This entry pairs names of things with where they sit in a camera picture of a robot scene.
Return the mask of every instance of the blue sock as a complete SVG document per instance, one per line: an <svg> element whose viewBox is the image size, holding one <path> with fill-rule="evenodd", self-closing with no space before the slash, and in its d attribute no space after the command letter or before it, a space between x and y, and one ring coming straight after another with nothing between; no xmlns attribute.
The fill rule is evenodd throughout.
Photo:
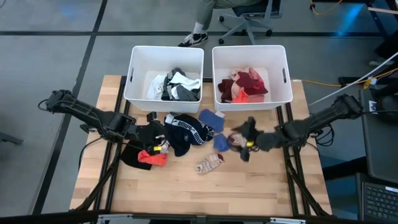
<svg viewBox="0 0 398 224"><path fill-rule="evenodd" d="M217 134L214 136L214 145L213 147L220 152L226 152L229 149L229 141L224 136L224 134Z"/></svg>
<svg viewBox="0 0 398 224"><path fill-rule="evenodd" d="M217 133L224 130L224 118L220 118L208 109L204 109L200 112L199 120L205 125L214 128Z"/></svg>

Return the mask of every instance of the white plastic bin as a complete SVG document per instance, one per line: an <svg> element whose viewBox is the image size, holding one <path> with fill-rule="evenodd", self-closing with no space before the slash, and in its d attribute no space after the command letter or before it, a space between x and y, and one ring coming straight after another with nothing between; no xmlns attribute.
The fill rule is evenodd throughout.
<svg viewBox="0 0 398 224"><path fill-rule="evenodd" d="M235 69L254 68L264 80L263 103L222 103L218 84ZM293 100L285 48L252 45L213 48L214 106L217 111L270 110Z"/></svg>
<svg viewBox="0 0 398 224"><path fill-rule="evenodd" d="M143 111L196 113L199 110L203 82L200 83L200 99L196 102L147 100L151 81L159 74L181 68L190 79L203 78L203 50L182 47L135 46L132 49L127 75L125 99Z"/></svg>

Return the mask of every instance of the wooden tabletop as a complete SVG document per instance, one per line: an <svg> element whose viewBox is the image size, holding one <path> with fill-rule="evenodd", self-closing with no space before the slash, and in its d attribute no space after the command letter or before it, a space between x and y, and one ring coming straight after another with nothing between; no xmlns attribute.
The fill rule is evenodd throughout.
<svg viewBox="0 0 398 224"><path fill-rule="evenodd" d="M104 77L97 107L114 109L121 76ZM303 85L292 81L295 119L308 116ZM214 111L212 83L204 83L202 109ZM129 115L137 124L147 124L147 112L132 106ZM158 113L163 121L165 113ZM225 112L224 135L241 125L248 116L255 117L259 130L273 131L278 125L276 110ZM91 133L88 142L98 138ZM100 140L87 147L76 181L70 208L79 206L93 190L100 176L106 141ZM152 166L141 170L120 162L114 190L112 212L124 213L180 213L207 215L291 216L289 188L282 149L251 153L249 162L243 162L233 151L223 152L225 163L214 171L199 175L194 165L216 152L213 141L202 146L191 146L186 155L175 157L170 148L164 167ZM301 150L306 185L317 202L331 213L318 152L311 146ZM104 208L108 186L104 188L101 208ZM300 191L296 186L298 206L303 213Z"/></svg>

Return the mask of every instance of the chair wheel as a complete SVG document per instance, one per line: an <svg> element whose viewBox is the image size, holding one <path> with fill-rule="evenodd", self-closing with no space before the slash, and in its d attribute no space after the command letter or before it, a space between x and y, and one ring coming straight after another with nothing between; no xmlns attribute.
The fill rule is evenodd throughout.
<svg viewBox="0 0 398 224"><path fill-rule="evenodd" d="M270 36L272 35L272 33L273 33L273 31L272 31L272 30L267 30L267 32L266 32L266 36L267 36L267 37L270 37Z"/></svg>

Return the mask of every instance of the keyboard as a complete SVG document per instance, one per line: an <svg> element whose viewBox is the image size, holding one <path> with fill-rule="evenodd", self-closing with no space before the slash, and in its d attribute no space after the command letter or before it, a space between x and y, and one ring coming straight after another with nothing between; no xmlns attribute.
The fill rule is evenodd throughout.
<svg viewBox="0 0 398 224"><path fill-rule="evenodd" d="M363 205L364 215L398 223L398 189L365 182Z"/></svg>

